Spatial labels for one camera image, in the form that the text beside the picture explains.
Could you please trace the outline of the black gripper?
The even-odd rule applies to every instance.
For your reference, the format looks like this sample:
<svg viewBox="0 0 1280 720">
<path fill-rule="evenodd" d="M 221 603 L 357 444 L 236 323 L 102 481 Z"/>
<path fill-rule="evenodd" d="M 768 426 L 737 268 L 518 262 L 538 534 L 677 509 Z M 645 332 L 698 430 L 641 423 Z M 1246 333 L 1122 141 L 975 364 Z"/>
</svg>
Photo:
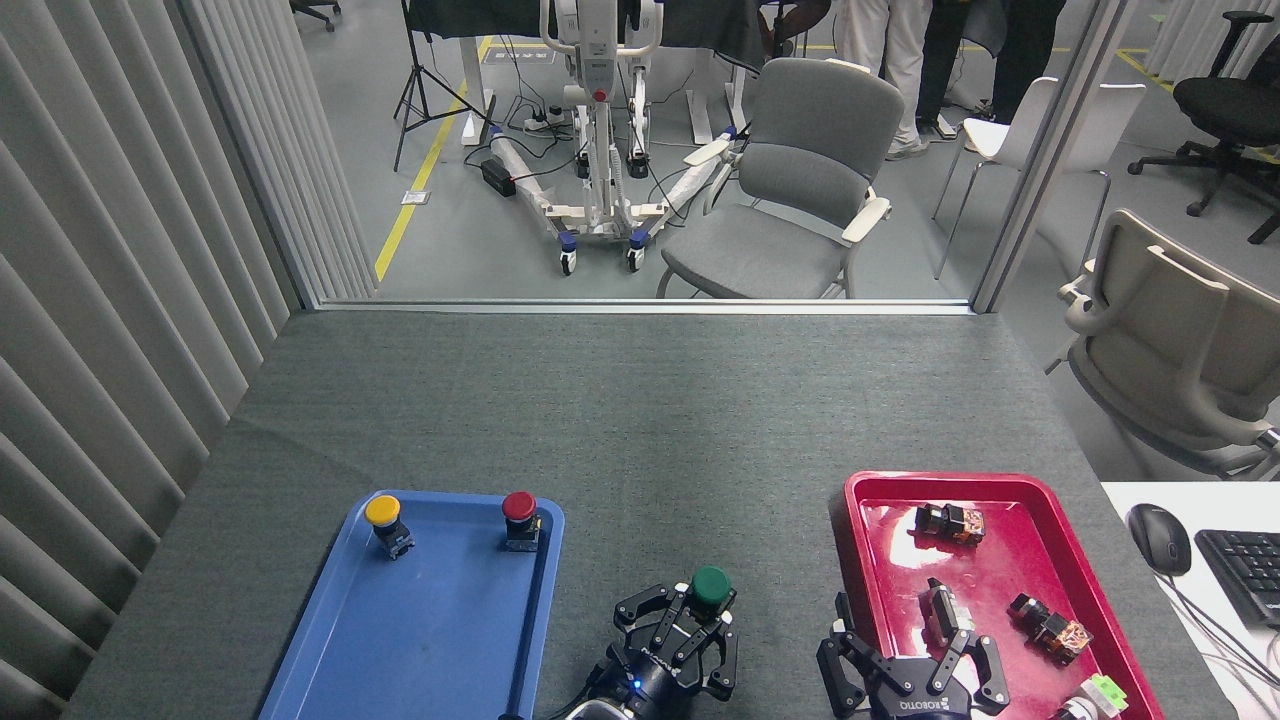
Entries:
<svg viewBox="0 0 1280 720">
<path fill-rule="evenodd" d="M 623 633 L 605 650 L 598 700 L 623 717 L 686 717 L 699 693 L 728 702 L 737 687 L 739 632 L 727 609 L 691 603 L 690 584 L 658 584 L 614 607 Z M 685 664 L 685 689 L 659 664 Z"/>
<path fill-rule="evenodd" d="M 835 596 L 835 609 L 837 620 L 815 659 L 836 717 L 969 719 L 973 705 L 989 716 L 998 716 L 1010 705 L 1012 697 L 992 635 L 960 629 L 947 639 L 940 661 L 893 657 L 873 664 L 876 652 L 855 633 L 846 592 Z M 966 655 L 980 682 L 972 696 L 954 676 Z"/>
</svg>

